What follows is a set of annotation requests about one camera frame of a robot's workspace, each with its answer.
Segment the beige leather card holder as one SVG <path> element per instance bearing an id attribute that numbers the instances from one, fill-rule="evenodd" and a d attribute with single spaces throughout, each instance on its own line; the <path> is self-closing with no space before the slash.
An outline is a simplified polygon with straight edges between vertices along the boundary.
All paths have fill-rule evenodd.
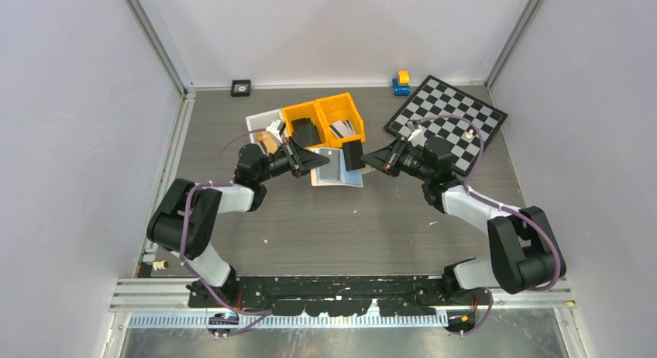
<path id="1" fill-rule="evenodd" d="M 363 187 L 363 172 L 365 169 L 347 170 L 346 158 L 342 149 L 318 147 L 311 148 L 310 151 L 329 159 L 328 164 L 311 170 L 311 185 L 313 187 Z"/>

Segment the black credit card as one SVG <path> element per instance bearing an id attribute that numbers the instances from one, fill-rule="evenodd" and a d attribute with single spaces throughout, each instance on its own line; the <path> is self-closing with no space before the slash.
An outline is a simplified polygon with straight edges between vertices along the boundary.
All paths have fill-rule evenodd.
<path id="1" fill-rule="evenodd" d="M 347 171 L 361 170 L 366 166 L 361 160 L 363 156 L 363 144 L 359 139 L 344 142 L 342 144 L 342 151 Z"/>

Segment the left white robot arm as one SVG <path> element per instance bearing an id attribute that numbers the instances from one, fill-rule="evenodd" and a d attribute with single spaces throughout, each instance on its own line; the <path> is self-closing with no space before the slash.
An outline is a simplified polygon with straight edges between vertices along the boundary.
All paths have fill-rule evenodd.
<path id="1" fill-rule="evenodd" d="M 218 215 L 254 212 L 267 194 L 265 181 L 289 173 L 302 177 L 329 164 L 330 159 L 286 139 L 273 153 L 254 143 L 240 148 L 232 182 L 195 183 L 177 178 L 167 189 L 146 227 L 149 241 L 177 256 L 199 281 L 209 298 L 230 306 L 238 294 L 236 270 L 211 244 Z"/>

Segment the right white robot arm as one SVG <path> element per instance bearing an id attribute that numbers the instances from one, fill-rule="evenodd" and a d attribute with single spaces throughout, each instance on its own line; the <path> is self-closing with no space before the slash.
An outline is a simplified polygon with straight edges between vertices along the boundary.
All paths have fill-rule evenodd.
<path id="1" fill-rule="evenodd" d="M 565 276 L 565 260 L 545 212 L 536 206 L 506 205 L 466 185 L 453 170 L 455 156 L 447 140 L 433 137 L 414 146 L 398 138 L 361 159 L 391 177 L 405 173 L 419 179 L 430 206 L 487 237 L 488 258 L 445 267 L 442 293 L 447 301 L 462 304 L 473 289 L 482 287 L 500 287 L 508 294 L 545 291 Z"/>

